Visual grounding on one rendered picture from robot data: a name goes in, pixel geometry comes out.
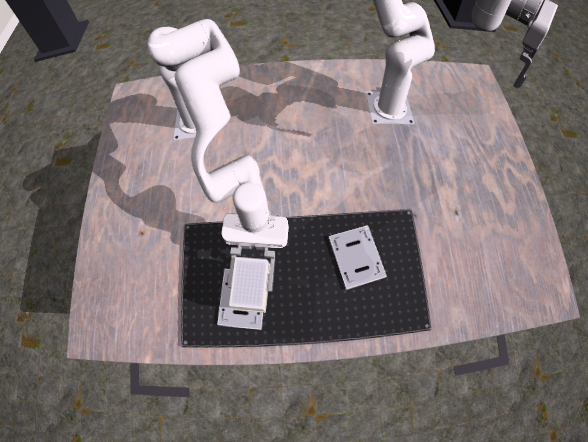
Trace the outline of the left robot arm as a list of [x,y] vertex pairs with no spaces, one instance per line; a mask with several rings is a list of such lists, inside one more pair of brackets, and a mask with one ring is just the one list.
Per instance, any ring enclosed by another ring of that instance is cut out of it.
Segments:
[[[386,49],[380,96],[373,103],[376,113],[381,117],[399,120],[407,111],[405,100],[412,80],[410,70],[434,55],[433,37],[427,15],[419,4],[403,4],[402,0],[373,1],[382,29],[388,37],[410,34],[410,37],[398,40]],[[493,31],[501,24],[506,13],[528,26],[540,1],[476,0],[472,22],[482,31]]]

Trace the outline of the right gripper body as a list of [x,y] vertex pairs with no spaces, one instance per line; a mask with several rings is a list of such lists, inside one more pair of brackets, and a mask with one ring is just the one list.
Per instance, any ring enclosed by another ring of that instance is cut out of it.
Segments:
[[275,216],[275,220],[270,221],[264,230],[253,233],[242,227],[237,213],[228,213],[223,220],[222,237],[231,245],[242,242],[251,243],[251,246],[267,244],[268,247],[283,248],[288,239],[288,220],[284,216]]

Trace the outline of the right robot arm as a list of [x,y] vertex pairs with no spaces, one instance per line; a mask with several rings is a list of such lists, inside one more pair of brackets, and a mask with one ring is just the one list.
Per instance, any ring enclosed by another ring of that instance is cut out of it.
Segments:
[[177,106],[180,128],[196,134],[191,161],[204,194],[214,203],[233,196],[242,227],[264,230],[275,215],[268,210],[255,159],[245,155],[209,173],[204,166],[208,144],[230,120],[219,86],[240,73],[222,32],[210,19],[180,29],[160,27],[149,35],[147,47]]

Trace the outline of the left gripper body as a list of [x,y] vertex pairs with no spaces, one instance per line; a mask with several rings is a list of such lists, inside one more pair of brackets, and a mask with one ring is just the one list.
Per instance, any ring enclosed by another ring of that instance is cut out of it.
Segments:
[[[542,5],[541,5],[542,4]],[[536,51],[546,36],[558,5],[549,1],[541,0],[527,28],[522,44],[529,49]]]

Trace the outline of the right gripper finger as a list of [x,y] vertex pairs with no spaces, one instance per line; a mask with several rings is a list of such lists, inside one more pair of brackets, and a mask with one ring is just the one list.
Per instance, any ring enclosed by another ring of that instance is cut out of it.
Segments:
[[230,265],[230,272],[229,272],[229,280],[228,280],[228,288],[232,288],[232,277],[233,277],[233,270],[235,264],[235,257],[236,255],[241,255],[241,249],[251,249],[251,243],[242,243],[239,242],[238,248],[231,247],[231,265]]
[[[270,273],[267,275],[267,285],[266,291],[272,292],[273,286],[273,273],[274,273],[274,263],[275,263],[275,251],[268,250],[267,244],[255,244],[256,250],[265,250],[265,258],[271,258],[270,263]],[[269,281],[269,283],[268,283]]]

